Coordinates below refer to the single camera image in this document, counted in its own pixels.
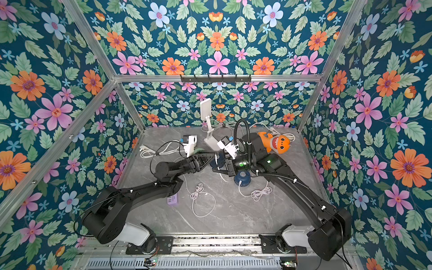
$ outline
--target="cable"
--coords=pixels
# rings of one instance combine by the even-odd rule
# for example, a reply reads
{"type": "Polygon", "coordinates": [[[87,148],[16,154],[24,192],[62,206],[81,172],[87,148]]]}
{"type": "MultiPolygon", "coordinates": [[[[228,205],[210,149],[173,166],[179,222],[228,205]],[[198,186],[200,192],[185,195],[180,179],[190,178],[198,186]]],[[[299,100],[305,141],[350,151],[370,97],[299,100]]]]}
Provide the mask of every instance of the cable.
{"type": "Polygon", "coordinates": [[[261,199],[261,197],[263,195],[268,195],[268,194],[270,194],[272,192],[272,188],[268,187],[268,184],[269,184],[269,182],[267,182],[266,187],[263,188],[262,190],[256,189],[253,192],[251,192],[250,195],[246,196],[246,195],[243,195],[243,193],[241,193],[241,191],[240,191],[240,185],[241,185],[241,180],[240,180],[240,182],[238,183],[238,191],[240,192],[240,194],[243,197],[246,197],[246,198],[247,197],[252,197],[254,199],[254,201],[257,202],[257,201],[259,201],[261,199]]]}

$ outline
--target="orange plush toy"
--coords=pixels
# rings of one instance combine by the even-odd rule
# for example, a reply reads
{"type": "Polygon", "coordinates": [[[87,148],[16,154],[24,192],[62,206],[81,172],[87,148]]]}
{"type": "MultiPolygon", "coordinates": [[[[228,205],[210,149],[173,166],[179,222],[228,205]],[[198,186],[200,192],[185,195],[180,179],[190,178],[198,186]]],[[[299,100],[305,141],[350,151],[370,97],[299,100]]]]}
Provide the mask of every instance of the orange plush toy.
{"type": "Polygon", "coordinates": [[[264,147],[267,148],[267,153],[270,153],[270,151],[273,150],[278,154],[283,154],[290,147],[289,144],[291,141],[284,135],[277,135],[273,137],[272,134],[264,131],[258,132],[258,135],[261,137],[264,147]]]}

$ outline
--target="ventilation grille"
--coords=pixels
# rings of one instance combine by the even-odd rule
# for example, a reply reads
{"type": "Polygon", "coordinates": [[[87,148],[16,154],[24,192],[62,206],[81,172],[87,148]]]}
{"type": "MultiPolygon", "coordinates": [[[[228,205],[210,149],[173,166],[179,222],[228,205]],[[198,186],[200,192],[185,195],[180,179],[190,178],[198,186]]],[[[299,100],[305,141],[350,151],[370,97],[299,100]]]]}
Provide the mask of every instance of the ventilation grille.
{"type": "MultiPolygon", "coordinates": [[[[147,269],[144,266],[145,258],[112,258],[113,270],[119,269],[147,269]]],[[[225,269],[274,269],[279,267],[279,259],[258,259],[254,257],[231,257],[231,258],[184,258],[184,257],[162,257],[152,269],[200,269],[220,268],[225,269]]],[[[92,258],[86,269],[110,269],[109,258],[92,258]]]]}

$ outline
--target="marble surface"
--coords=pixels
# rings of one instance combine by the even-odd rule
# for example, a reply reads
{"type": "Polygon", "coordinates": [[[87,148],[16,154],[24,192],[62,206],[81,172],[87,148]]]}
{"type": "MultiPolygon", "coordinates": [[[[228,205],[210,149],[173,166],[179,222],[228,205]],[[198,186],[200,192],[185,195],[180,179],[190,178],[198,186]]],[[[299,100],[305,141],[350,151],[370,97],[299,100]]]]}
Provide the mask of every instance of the marble surface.
{"type": "MultiPolygon", "coordinates": [[[[252,128],[251,132],[266,130],[265,128],[252,128]]],[[[318,182],[315,180],[315,172],[310,164],[302,138],[296,129],[280,128],[281,133],[290,132],[296,137],[291,148],[282,155],[287,164],[301,178],[305,184],[315,192],[318,191],[318,182]]],[[[210,149],[205,143],[206,133],[197,127],[178,128],[148,128],[145,130],[143,144],[156,150],[164,142],[179,140],[186,134],[198,136],[197,147],[210,149]]],[[[231,129],[220,128],[214,131],[216,139],[232,134],[231,129]]],[[[175,161],[178,153],[154,158],[152,168],[159,161],[175,161]]],[[[133,187],[154,181],[149,171],[151,159],[142,159],[139,155],[135,158],[126,179],[123,179],[121,187],[133,187]]],[[[273,189],[269,195],[264,195],[258,202],[250,197],[243,197],[233,178],[223,175],[230,181],[224,182],[221,176],[211,171],[210,166],[195,174],[186,174],[181,178],[186,179],[190,192],[195,191],[199,183],[203,183],[204,191],[211,193],[216,199],[216,206],[212,213],[203,218],[198,218],[192,212],[192,200],[190,192],[183,183],[178,195],[178,205],[169,206],[167,199],[157,199],[132,210],[127,221],[135,224],[144,223],[156,233],[274,233],[287,223],[302,226],[309,225],[303,212],[287,197],[279,188],[269,183],[273,189]]],[[[249,195],[255,189],[263,189],[266,186],[264,177],[252,178],[247,187],[240,187],[241,192],[249,195]]],[[[214,205],[211,195],[201,193],[194,202],[195,213],[199,216],[207,214],[214,205]]]]}

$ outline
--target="orange flower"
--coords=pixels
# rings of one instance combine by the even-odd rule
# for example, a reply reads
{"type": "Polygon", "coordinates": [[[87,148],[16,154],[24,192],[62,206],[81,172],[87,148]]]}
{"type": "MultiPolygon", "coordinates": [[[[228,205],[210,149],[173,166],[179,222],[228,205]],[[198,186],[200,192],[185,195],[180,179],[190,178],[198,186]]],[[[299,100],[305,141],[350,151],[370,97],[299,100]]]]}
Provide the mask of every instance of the orange flower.
{"type": "Polygon", "coordinates": [[[106,173],[112,173],[115,169],[115,166],[117,165],[116,158],[114,156],[109,156],[107,158],[107,161],[105,161],[105,172],[106,173]]]}
{"type": "Polygon", "coordinates": [[[346,72],[339,70],[337,74],[333,77],[333,82],[331,83],[332,92],[335,95],[339,95],[345,89],[346,83],[346,72]]]}
{"type": "Polygon", "coordinates": [[[368,270],[382,270],[381,265],[377,264],[377,261],[374,258],[368,258],[366,267],[368,270]]]}
{"type": "Polygon", "coordinates": [[[394,154],[396,159],[392,159],[390,167],[395,169],[393,175],[396,180],[402,179],[402,185],[412,187],[413,182],[416,187],[426,185],[423,177],[431,178],[432,169],[423,165],[429,164],[429,160],[425,155],[416,156],[417,152],[414,149],[405,149],[405,154],[399,150],[394,154]]]}
{"type": "Polygon", "coordinates": [[[415,86],[410,86],[407,89],[405,89],[405,93],[404,94],[405,94],[405,96],[407,98],[415,98],[416,97],[416,93],[417,93],[416,87],[415,86]]]}
{"type": "Polygon", "coordinates": [[[162,70],[166,72],[166,75],[183,75],[184,66],[181,65],[179,60],[174,60],[172,57],[168,57],[167,60],[162,62],[164,65],[162,70]]]}
{"type": "Polygon", "coordinates": [[[400,75],[396,75],[397,71],[392,70],[390,73],[388,71],[382,75],[382,78],[378,79],[377,92],[380,96],[391,96],[393,91],[396,91],[399,87],[400,75]]]}
{"type": "Polygon", "coordinates": [[[284,122],[291,122],[292,120],[294,120],[295,115],[294,114],[286,114],[283,116],[283,121],[284,122]]]}
{"type": "Polygon", "coordinates": [[[38,78],[38,75],[27,71],[20,71],[19,76],[12,76],[10,80],[13,84],[10,85],[12,91],[18,92],[16,94],[22,99],[28,98],[30,101],[35,101],[36,98],[42,97],[42,93],[45,93],[46,88],[43,87],[44,81],[38,78]]]}
{"type": "Polygon", "coordinates": [[[222,21],[223,13],[221,13],[221,12],[218,12],[218,13],[210,12],[209,13],[209,18],[210,18],[210,21],[212,21],[212,22],[220,22],[220,21],[222,21]]]}
{"type": "Polygon", "coordinates": [[[328,171],[331,168],[331,160],[328,156],[323,156],[323,159],[321,161],[321,164],[324,167],[324,170],[328,171]]]}
{"type": "Polygon", "coordinates": [[[334,17],[336,17],[337,12],[336,11],[332,11],[327,15],[327,20],[331,21],[334,19],[334,17]]]}
{"type": "Polygon", "coordinates": [[[108,32],[107,41],[110,43],[111,47],[116,49],[117,51],[125,51],[126,50],[126,41],[124,41],[124,37],[118,35],[117,32],[108,32]]]}
{"type": "Polygon", "coordinates": [[[138,137],[135,137],[135,138],[132,140],[132,149],[135,148],[135,146],[137,145],[137,142],[138,142],[138,137]]]}
{"type": "Polygon", "coordinates": [[[327,41],[327,33],[318,31],[315,35],[311,36],[311,40],[308,42],[310,50],[318,51],[319,48],[324,46],[324,42],[327,41]]]}
{"type": "Polygon", "coordinates": [[[105,15],[103,15],[102,13],[95,12],[95,16],[96,16],[96,18],[99,19],[99,21],[101,21],[101,22],[105,21],[105,15]]]}
{"type": "Polygon", "coordinates": [[[226,120],[226,116],[225,116],[225,114],[218,114],[218,115],[216,116],[216,120],[219,121],[219,122],[223,122],[223,121],[225,121],[225,120],[226,120]]]}
{"type": "Polygon", "coordinates": [[[83,77],[83,83],[86,84],[88,92],[92,92],[92,95],[96,95],[102,88],[101,77],[96,74],[94,70],[84,71],[85,77],[83,77]]]}
{"type": "Polygon", "coordinates": [[[213,37],[210,38],[211,46],[216,51],[220,51],[225,45],[224,42],[225,38],[222,36],[220,32],[214,32],[213,37]]]}
{"type": "Polygon", "coordinates": [[[31,169],[30,162],[24,162],[27,157],[21,153],[13,156],[12,151],[0,152],[0,185],[4,191],[13,189],[31,169]]]}
{"type": "Polygon", "coordinates": [[[238,36],[237,36],[237,34],[236,33],[233,33],[233,32],[231,32],[231,34],[229,34],[229,39],[231,39],[231,40],[236,40],[238,38],[238,36]]]}
{"type": "Polygon", "coordinates": [[[55,252],[55,255],[56,255],[56,257],[60,257],[61,255],[63,255],[63,253],[64,253],[64,249],[65,249],[65,246],[61,246],[56,252],[55,252]]]}
{"type": "Polygon", "coordinates": [[[255,70],[255,75],[270,75],[271,71],[274,70],[274,61],[272,59],[269,60],[268,57],[263,57],[263,59],[258,59],[256,65],[252,68],[255,70]]]}
{"type": "Polygon", "coordinates": [[[197,34],[197,40],[199,41],[204,40],[204,34],[202,32],[197,34]]]}
{"type": "Polygon", "coordinates": [[[157,115],[154,115],[154,114],[148,114],[147,119],[152,123],[159,122],[159,117],[157,115]]]}
{"type": "Polygon", "coordinates": [[[424,53],[423,51],[414,51],[414,52],[411,54],[410,61],[411,61],[411,63],[418,62],[418,61],[420,61],[424,56],[425,56],[425,53],[424,53]]]}

